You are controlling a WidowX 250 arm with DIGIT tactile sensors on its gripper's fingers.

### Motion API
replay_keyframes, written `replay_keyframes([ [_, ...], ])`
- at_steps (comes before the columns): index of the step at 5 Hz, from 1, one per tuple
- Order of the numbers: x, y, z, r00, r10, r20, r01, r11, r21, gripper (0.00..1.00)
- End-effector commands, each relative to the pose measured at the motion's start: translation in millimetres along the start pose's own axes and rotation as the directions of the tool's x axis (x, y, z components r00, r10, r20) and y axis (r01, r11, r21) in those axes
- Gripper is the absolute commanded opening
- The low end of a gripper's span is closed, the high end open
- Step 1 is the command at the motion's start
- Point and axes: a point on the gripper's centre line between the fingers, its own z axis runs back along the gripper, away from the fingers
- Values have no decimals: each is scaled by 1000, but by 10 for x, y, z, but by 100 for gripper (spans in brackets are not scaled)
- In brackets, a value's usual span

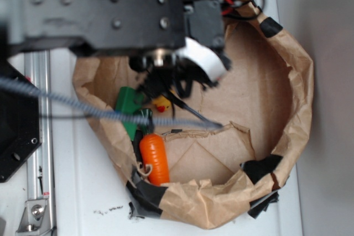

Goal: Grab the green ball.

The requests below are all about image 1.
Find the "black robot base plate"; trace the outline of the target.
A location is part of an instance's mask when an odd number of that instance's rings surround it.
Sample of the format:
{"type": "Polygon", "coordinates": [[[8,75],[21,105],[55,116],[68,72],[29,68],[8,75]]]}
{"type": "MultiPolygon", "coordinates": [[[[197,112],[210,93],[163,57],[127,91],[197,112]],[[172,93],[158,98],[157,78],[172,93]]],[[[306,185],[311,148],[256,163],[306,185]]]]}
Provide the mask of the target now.
{"type": "Polygon", "coordinates": [[[41,144],[39,100],[1,87],[1,183],[41,144]]]}

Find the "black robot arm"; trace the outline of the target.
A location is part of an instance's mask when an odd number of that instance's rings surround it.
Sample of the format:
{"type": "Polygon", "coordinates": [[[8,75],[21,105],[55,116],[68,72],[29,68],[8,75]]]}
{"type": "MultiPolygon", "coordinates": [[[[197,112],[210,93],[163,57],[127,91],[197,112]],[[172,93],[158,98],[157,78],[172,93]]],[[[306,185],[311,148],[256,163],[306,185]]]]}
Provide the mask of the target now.
{"type": "Polygon", "coordinates": [[[1,63],[18,53],[68,48],[77,56],[129,56],[215,82],[224,55],[221,0],[1,0],[1,63]]]}

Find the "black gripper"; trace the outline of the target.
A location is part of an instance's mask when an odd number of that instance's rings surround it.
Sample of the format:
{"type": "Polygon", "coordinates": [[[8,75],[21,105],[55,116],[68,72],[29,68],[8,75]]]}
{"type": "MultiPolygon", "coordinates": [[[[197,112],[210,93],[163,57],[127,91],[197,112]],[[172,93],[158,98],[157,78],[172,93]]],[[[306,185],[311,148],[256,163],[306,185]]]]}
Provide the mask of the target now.
{"type": "Polygon", "coordinates": [[[225,37],[221,0],[183,0],[185,46],[181,58],[190,60],[206,75],[206,81],[219,81],[230,69],[224,54],[225,37]]]}

